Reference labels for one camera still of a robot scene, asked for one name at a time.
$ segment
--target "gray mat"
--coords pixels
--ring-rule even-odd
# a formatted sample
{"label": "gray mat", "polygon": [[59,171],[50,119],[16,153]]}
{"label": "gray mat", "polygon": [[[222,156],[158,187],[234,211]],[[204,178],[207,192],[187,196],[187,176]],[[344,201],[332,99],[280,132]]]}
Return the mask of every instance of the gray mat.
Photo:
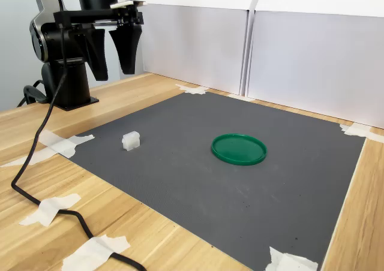
{"label": "gray mat", "polygon": [[[141,146],[123,150],[137,131]],[[268,148],[254,166],[211,153],[225,133]],[[269,247],[321,265],[364,138],[328,121],[216,94],[181,94],[82,135],[70,160],[254,270]]]}

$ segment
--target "masking tape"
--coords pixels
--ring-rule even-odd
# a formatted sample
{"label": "masking tape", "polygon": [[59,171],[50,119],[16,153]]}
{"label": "masking tape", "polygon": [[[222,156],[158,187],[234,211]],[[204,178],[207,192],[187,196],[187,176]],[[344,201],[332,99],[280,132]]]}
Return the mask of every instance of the masking tape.
{"label": "masking tape", "polygon": [[227,97],[231,97],[231,98],[235,98],[235,99],[239,99],[239,100],[243,100],[243,101],[247,101],[247,102],[254,100],[253,98],[244,97],[244,96],[236,95],[236,94],[229,94]]}
{"label": "masking tape", "polygon": [[295,256],[288,253],[280,253],[276,249],[269,247],[271,253],[271,263],[265,271],[316,271],[317,263],[304,257]]}
{"label": "masking tape", "polygon": [[372,133],[370,131],[371,126],[354,123],[351,126],[340,124],[340,127],[346,135],[366,137],[370,140],[384,143],[384,136]]}
{"label": "masking tape", "polygon": [[[36,151],[33,154],[29,165],[34,165],[38,162],[44,161],[57,153],[60,153],[61,155],[67,158],[71,158],[76,152],[75,147],[77,145],[87,142],[93,138],[95,138],[93,135],[88,135],[83,137],[72,136],[68,139],[64,139],[49,130],[43,130],[43,132],[41,132],[38,138],[38,141],[47,147],[42,150]],[[24,164],[25,159],[26,156],[4,164],[0,167],[22,165]]]}
{"label": "masking tape", "polygon": [[180,90],[184,90],[184,93],[190,93],[190,94],[205,94],[206,90],[209,89],[208,87],[199,86],[196,88],[186,87],[180,84],[176,84],[176,86],[179,86]]}
{"label": "masking tape", "polygon": [[41,225],[48,227],[53,221],[59,209],[68,209],[75,205],[81,197],[78,194],[71,194],[65,197],[53,197],[44,199],[40,202],[35,213],[27,216],[20,225],[31,225],[40,222]]}
{"label": "masking tape", "polygon": [[121,253],[130,244],[125,236],[109,238],[92,237],[78,250],[63,260],[62,271],[92,271],[105,263],[112,253]]}

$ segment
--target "black cable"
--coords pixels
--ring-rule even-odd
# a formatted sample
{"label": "black cable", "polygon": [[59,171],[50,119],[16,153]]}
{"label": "black cable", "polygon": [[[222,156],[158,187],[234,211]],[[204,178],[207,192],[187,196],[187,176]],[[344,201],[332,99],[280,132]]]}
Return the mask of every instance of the black cable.
{"label": "black cable", "polygon": [[[39,84],[42,84],[42,85],[44,85],[44,82],[42,81],[42,80],[37,80],[35,83],[34,83],[34,85],[33,85],[33,87],[37,87]],[[25,103],[25,97],[20,101],[20,103],[18,103],[18,105],[16,106],[16,108],[18,108],[18,107],[21,107],[21,106],[23,106],[23,104]]]}
{"label": "black cable", "polygon": [[[44,129],[44,127],[46,126],[47,122],[48,122],[48,119],[49,119],[49,117],[50,117],[50,115],[52,113],[53,106],[54,106],[56,97],[57,97],[57,95],[59,93],[59,90],[60,90],[61,86],[64,84],[65,79],[67,78],[67,57],[65,56],[64,28],[63,27],[60,29],[60,35],[61,35],[61,42],[60,42],[61,53],[62,53],[62,58],[63,58],[63,73],[62,73],[60,82],[58,84],[58,87],[56,88],[56,91],[53,94],[52,101],[49,104],[47,115],[44,118],[43,123],[41,123],[40,127],[36,131],[36,134],[35,134],[35,137],[34,137],[34,141],[32,143],[31,150],[29,151],[28,156],[26,157],[24,164],[20,168],[19,172],[17,172],[16,177],[12,180],[12,183],[11,183],[11,186],[12,186],[12,188],[15,191],[17,191],[18,193],[20,193],[21,195],[26,197],[28,200],[30,200],[33,203],[35,203],[36,205],[39,205],[41,203],[40,200],[36,199],[32,195],[30,195],[27,192],[25,192],[23,189],[18,187],[16,185],[16,183],[20,179],[20,177],[23,174],[23,172],[25,171],[25,169],[27,168],[29,162],[31,161],[31,158],[32,158],[32,156],[33,156],[33,154],[34,154],[34,152],[36,150],[36,145],[37,145],[38,137],[39,137],[40,133],[42,132],[42,130]],[[60,209],[58,211],[58,214],[66,214],[66,215],[76,216],[77,219],[80,221],[80,224],[83,227],[83,229],[84,229],[86,235],[88,236],[88,238],[92,238],[94,236],[92,234],[92,232],[90,231],[89,227],[86,225],[86,222],[85,222],[83,216],[79,212],[73,211],[73,210]],[[128,257],[125,257],[125,256],[123,256],[121,254],[118,254],[118,253],[114,252],[114,253],[111,254],[111,257],[115,258],[115,259],[117,259],[117,260],[119,260],[121,262],[129,264],[129,265],[131,265],[132,267],[136,268],[139,271],[146,271],[145,267],[142,266],[140,263],[138,263],[138,262],[136,262],[136,261],[134,261],[134,260],[132,260],[132,259],[130,259]]]}

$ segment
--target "wooden table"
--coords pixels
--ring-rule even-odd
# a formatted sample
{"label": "wooden table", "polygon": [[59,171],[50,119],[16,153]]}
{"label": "wooden table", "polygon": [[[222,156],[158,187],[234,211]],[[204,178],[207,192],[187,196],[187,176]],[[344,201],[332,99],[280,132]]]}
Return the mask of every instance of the wooden table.
{"label": "wooden table", "polygon": [[[195,86],[144,74],[93,88],[91,95],[99,98],[99,103],[71,112],[54,108],[46,129],[65,138],[85,132],[180,94],[183,91],[175,83]],[[263,101],[253,102],[352,124]],[[0,113],[0,165],[28,153],[47,109],[47,104],[31,104]],[[372,128],[372,132],[384,135],[384,130],[378,128]],[[43,147],[38,144],[37,150]],[[11,189],[19,168],[0,168],[0,269],[58,270],[62,260],[88,238],[72,216],[58,215],[49,227],[18,224],[36,210],[36,205]],[[18,185],[40,200],[78,193],[82,199],[71,209],[84,216],[95,236],[126,236],[131,248],[123,254],[148,270],[247,270],[214,246],[60,155],[29,166]],[[383,254],[383,144],[366,140],[323,270],[384,270]],[[100,267],[100,270],[112,269],[132,268],[114,259]]]}

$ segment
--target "green lid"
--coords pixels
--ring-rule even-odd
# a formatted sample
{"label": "green lid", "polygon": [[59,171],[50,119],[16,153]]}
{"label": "green lid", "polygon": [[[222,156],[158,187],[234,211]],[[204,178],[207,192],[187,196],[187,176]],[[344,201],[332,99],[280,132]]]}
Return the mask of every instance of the green lid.
{"label": "green lid", "polygon": [[234,165],[254,165],[266,157],[266,146],[258,139],[243,134],[224,134],[212,142],[212,153]]}

